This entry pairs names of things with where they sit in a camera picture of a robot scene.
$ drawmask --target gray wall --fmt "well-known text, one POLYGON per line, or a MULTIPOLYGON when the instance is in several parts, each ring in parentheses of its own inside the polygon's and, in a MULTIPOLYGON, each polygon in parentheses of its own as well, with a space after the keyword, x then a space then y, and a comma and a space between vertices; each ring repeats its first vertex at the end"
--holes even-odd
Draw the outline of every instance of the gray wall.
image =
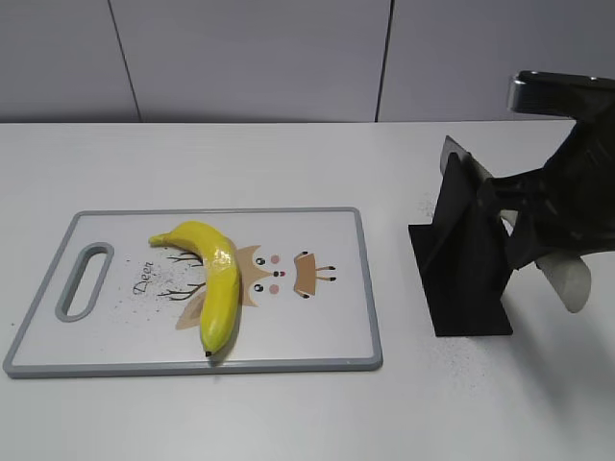
POLYGON ((522 69, 615 78, 613 0, 396 0, 381 121, 510 119, 522 69))
POLYGON ((0 122, 130 122, 105 0, 0 0, 0 122))
POLYGON ((144 121, 374 121, 389 0, 112 0, 144 121))
MULTIPOLYGON (((0 0, 0 122, 373 121, 389 5, 0 0)), ((394 5, 381 121, 512 118, 520 69, 615 78, 613 0, 394 5)))

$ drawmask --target banana tip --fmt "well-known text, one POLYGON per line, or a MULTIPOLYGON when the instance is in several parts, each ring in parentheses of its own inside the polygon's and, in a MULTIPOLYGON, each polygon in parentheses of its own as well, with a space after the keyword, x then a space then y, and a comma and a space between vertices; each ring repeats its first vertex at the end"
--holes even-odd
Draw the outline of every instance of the banana tip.
POLYGON ((160 235, 154 235, 153 237, 149 238, 148 242, 153 247, 155 247, 157 245, 163 245, 164 244, 164 237, 165 236, 166 236, 166 233, 161 233, 160 235))

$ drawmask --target cutting board handle hole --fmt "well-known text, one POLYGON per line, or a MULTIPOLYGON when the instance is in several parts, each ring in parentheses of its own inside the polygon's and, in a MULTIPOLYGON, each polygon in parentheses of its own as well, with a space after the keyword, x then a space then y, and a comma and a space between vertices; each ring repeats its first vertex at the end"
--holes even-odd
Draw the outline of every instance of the cutting board handle hole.
POLYGON ((56 305, 59 320, 76 322, 92 311, 112 257, 113 247, 104 242, 92 243, 79 252, 56 305))

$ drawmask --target deer antler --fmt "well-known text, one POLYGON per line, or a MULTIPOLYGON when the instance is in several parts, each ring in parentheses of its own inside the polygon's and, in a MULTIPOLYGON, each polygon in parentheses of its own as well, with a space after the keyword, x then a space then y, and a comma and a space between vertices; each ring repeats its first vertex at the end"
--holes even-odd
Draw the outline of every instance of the deer antler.
POLYGON ((160 293, 158 296, 168 296, 170 301, 183 301, 190 298, 194 293, 199 291, 199 289, 206 285, 206 281, 203 283, 189 283, 188 286, 193 286, 194 289, 190 291, 176 291, 176 290, 166 290, 164 293, 160 293), (176 295, 184 295, 182 298, 175 298, 176 295))
POLYGON ((174 263, 179 261, 199 261, 198 264, 190 264, 190 267, 199 267, 203 265, 203 260, 198 255, 191 252, 181 252, 179 256, 168 256, 167 259, 172 259, 174 263))

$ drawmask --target banana stem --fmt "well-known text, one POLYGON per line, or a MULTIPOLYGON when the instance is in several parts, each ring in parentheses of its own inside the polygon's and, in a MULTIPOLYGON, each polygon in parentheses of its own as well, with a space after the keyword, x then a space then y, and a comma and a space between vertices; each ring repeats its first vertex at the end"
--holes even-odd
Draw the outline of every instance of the banana stem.
POLYGON ((161 245, 165 245, 165 239, 168 233, 161 233, 160 235, 154 235, 149 238, 150 245, 153 247, 159 247, 161 245))

